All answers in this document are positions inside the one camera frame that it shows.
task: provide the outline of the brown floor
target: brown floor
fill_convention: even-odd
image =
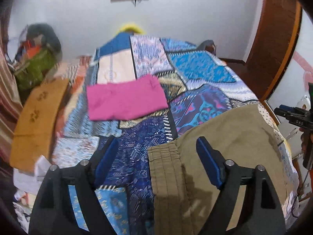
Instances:
[[[260,99],[265,94],[271,79],[266,72],[261,70],[249,70],[248,66],[242,63],[228,62],[227,65],[242,79]]]

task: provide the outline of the beige curtain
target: beige curtain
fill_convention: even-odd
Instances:
[[[9,162],[15,124],[22,110],[16,81],[5,59],[10,13],[11,8],[7,8],[0,17],[0,158],[5,162]]]

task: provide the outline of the pink folded cloth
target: pink folded cloth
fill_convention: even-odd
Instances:
[[[157,77],[150,74],[135,81],[87,86],[90,120],[132,120],[168,104]]]

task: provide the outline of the brown door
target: brown door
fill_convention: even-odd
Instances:
[[[296,0],[264,0],[256,37],[242,75],[260,100],[269,97],[291,58],[301,7]]]

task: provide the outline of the metal screw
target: metal screw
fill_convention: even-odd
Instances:
[[[50,170],[55,171],[58,168],[56,164],[50,166]]]
[[[80,165],[82,165],[82,166],[86,166],[88,163],[89,163],[89,160],[87,160],[87,159],[80,161]]]
[[[225,163],[227,166],[233,166],[235,164],[234,161],[230,159],[226,160]]]
[[[259,171],[265,171],[265,167],[263,165],[258,165],[258,170]]]

